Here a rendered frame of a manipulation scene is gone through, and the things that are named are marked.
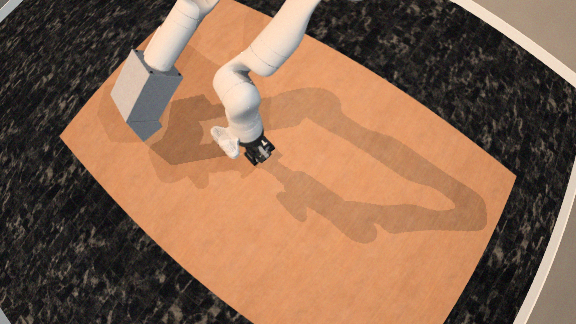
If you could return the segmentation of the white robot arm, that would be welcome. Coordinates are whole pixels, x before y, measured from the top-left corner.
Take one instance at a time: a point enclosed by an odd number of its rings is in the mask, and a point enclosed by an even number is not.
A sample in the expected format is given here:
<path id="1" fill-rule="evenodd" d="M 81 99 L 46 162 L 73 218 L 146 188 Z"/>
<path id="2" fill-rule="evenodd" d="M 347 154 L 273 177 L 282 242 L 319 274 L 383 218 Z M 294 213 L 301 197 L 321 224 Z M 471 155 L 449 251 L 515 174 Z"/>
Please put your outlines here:
<path id="1" fill-rule="evenodd" d="M 143 53 L 145 62 L 155 70 L 169 72 L 219 1 L 177 0 Z M 240 142 L 256 140 L 263 130 L 262 118 L 259 110 L 257 112 L 261 96 L 248 75 L 250 69 L 263 77 L 273 75 L 300 45 L 320 1 L 286 0 L 250 46 L 216 72 L 213 87 L 225 107 L 229 127 L 214 126 L 211 134 L 230 158 L 240 155 Z"/>

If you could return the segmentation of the black calendar cube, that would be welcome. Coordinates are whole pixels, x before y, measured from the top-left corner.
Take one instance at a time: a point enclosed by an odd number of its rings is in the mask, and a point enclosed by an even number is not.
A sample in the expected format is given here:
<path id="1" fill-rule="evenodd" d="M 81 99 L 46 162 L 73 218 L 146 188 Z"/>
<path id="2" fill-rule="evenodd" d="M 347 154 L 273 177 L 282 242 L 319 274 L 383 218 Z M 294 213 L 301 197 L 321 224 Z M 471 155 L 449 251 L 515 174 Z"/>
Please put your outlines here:
<path id="1" fill-rule="evenodd" d="M 246 152 L 247 152 L 247 155 L 248 155 L 253 161 L 256 161 L 255 156 L 253 156 L 253 155 L 250 153 L 249 149 L 247 149 Z"/>
<path id="2" fill-rule="evenodd" d="M 264 146 L 264 148 L 263 148 L 264 150 L 269 150 L 271 148 L 271 142 L 265 136 L 263 136 L 263 139 L 261 142 Z"/>

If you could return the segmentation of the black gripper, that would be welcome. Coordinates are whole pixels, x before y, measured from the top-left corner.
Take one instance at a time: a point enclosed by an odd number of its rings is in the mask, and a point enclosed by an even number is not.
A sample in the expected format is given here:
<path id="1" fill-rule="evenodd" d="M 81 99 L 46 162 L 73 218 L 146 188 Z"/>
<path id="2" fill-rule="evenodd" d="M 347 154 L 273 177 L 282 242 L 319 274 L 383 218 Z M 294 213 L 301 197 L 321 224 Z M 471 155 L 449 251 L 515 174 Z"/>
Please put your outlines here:
<path id="1" fill-rule="evenodd" d="M 264 146 L 262 144 L 262 139 L 264 136 L 264 128 L 262 130 L 261 135 L 254 141 L 243 143 L 240 142 L 239 146 L 244 147 L 245 149 L 249 149 L 249 151 L 255 156 L 257 162 L 263 163 L 267 158 L 269 158 L 272 154 L 268 150 L 264 150 Z"/>

